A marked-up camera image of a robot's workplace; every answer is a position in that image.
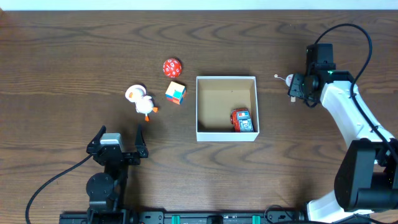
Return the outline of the red toy truck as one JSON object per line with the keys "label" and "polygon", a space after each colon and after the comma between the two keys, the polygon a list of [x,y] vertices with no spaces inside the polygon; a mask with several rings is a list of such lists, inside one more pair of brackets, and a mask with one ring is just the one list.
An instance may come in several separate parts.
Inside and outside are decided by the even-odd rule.
{"label": "red toy truck", "polygon": [[252,133],[254,131],[250,112],[247,108],[232,110],[230,121],[237,133]]}

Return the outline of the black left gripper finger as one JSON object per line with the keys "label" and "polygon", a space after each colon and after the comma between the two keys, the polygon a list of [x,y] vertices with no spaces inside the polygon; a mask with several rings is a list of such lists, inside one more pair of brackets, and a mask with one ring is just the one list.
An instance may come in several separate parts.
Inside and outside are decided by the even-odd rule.
{"label": "black left gripper finger", "polygon": [[137,127],[137,132],[136,132],[136,139],[134,143],[137,152],[146,152],[147,151],[147,146],[145,143],[145,140],[142,135],[142,126],[139,125]]}
{"label": "black left gripper finger", "polygon": [[96,136],[90,141],[89,146],[96,146],[100,144],[101,137],[106,132],[106,126],[102,125]]}

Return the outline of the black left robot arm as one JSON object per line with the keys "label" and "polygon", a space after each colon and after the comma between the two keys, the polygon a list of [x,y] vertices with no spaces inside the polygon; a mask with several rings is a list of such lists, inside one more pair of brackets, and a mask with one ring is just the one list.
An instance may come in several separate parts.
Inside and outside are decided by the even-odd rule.
{"label": "black left robot arm", "polygon": [[119,133],[107,133],[102,126],[97,135],[87,145],[86,152],[99,165],[104,167],[86,184],[90,198],[87,210],[88,223],[138,223],[138,214],[124,207],[124,193],[127,185],[129,166],[137,166],[149,152],[142,136],[142,128],[137,128],[133,152],[123,151],[123,141]]}

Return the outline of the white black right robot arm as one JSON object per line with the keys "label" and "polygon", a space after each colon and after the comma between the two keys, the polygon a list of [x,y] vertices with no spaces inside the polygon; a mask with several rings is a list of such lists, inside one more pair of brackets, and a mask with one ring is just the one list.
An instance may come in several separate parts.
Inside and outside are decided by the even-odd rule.
{"label": "white black right robot arm", "polygon": [[307,47],[306,72],[293,75],[289,96],[322,105],[348,148],[333,191],[307,203],[307,220],[337,223],[397,209],[397,139],[370,112],[350,72],[337,70],[331,44]]}

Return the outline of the wooden rattle drum toy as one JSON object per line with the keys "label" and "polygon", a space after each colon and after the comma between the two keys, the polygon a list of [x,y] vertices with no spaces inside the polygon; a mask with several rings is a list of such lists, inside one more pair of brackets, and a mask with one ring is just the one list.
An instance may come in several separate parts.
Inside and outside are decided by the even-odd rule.
{"label": "wooden rattle drum toy", "polygon": [[[293,79],[293,74],[290,74],[290,75],[287,75],[285,78],[282,78],[282,77],[280,77],[278,74],[275,74],[274,75],[274,77],[275,78],[278,78],[278,79],[281,79],[281,80],[283,80],[283,81],[285,81],[285,84],[289,87],[290,85],[291,85],[291,83],[292,83],[292,79]],[[295,97],[294,96],[291,96],[290,97],[290,101],[292,102],[292,103],[295,103]]]}

